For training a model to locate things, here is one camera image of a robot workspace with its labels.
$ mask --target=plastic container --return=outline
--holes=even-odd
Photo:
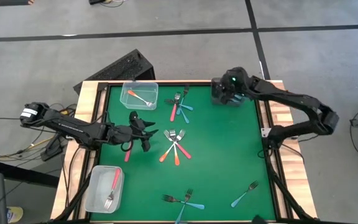
[[[116,169],[121,168],[116,166],[95,166],[93,168],[85,202],[85,210],[87,212],[113,213],[119,208],[122,187],[124,185],[124,173],[122,169],[117,180],[114,200],[108,210],[104,208],[107,197],[111,192]]]
[[[132,90],[137,96],[146,102],[151,103],[149,106],[145,102],[128,93]],[[154,110],[157,107],[158,84],[152,82],[125,82],[122,85],[120,102],[128,109],[135,110]]]

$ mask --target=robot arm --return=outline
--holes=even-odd
[[[116,126],[114,123],[87,123],[61,114],[49,108],[46,103],[26,104],[20,116],[22,127],[48,127],[73,137],[79,145],[87,149],[97,150],[102,143],[118,145],[140,139],[143,150],[147,152],[150,149],[149,139],[157,131],[147,132],[144,129],[154,123],[139,119],[135,111],[131,113],[130,119],[130,126]]]
[[[240,95],[251,100],[276,101],[308,115],[309,121],[287,127],[273,126],[266,137],[270,148],[278,149],[284,139],[292,136],[309,133],[332,134],[339,120],[338,115],[330,107],[316,98],[280,90],[270,82],[255,76],[248,77],[247,72],[241,67],[228,70],[218,82],[214,80],[212,97],[222,104],[228,104],[236,95]]]

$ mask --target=gray floor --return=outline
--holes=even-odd
[[[252,6],[258,27],[358,24],[358,0],[252,0]],[[128,0],[115,9],[89,6],[86,0],[37,0],[33,6],[0,7],[0,37],[225,27],[250,27],[243,0]],[[358,30],[260,38],[272,79],[338,112],[336,132],[301,143],[301,150],[318,216],[358,223],[358,154],[349,139],[349,119],[358,111]],[[0,42],[0,116],[18,117],[32,101],[75,103],[73,85],[133,49],[152,62],[158,79],[209,79],[238,65],[261,76],[251,33]],[[299,111],[293,117],[306,118]],[[0,154],[27,147],[37,135],[18,121],[0,120]],[[354,139],[358,145],[358,129]],[[23,165],[43,172],[60,166],[58,159]],[[13,184],[7,181],[7,190]],[[21,223],[40,222],[48,219],[54,194],[22,184],[8,203],[25,208]]]

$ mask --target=green mat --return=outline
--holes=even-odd
[[[147,128],[159,129],[150,140],[149,152],[143,152],[136,141],[129,162],[119,146],[102,147],[100,165],[119,166],[125,174],[121,206],[112,214],[92,213],[92,221],[174,221],[182,204],[164,202],[163,194],[184,199],[187,189],[193,189],[191,203],[205,205],[204,210],[186,206],[182,220],[251,220],[255,215],[274,220],[273,202],[265,161],[257,157],[262,149],[257,113],[253,101],[235,108],[213,105],[209,86],[191,86],[184,105],[190,120],[183,116],[170,122],[173,105],[164,99],[173,98],[183,87],[159,86],[158,105],[153,111],[138,110],[139,118],[156,122]],[[116,124],[129,124],[129,113],[119,101],[121,87],[112,87],[108,104],[110,119]],[[192,156],[187,159],[178,149],[180,165],[174,162],[173,150],[166,160],[160,156],[171,146],[163,135],[165,129],[186,130],[179,142]],[[237,205],[230,204],[248,185],[259,181]]]

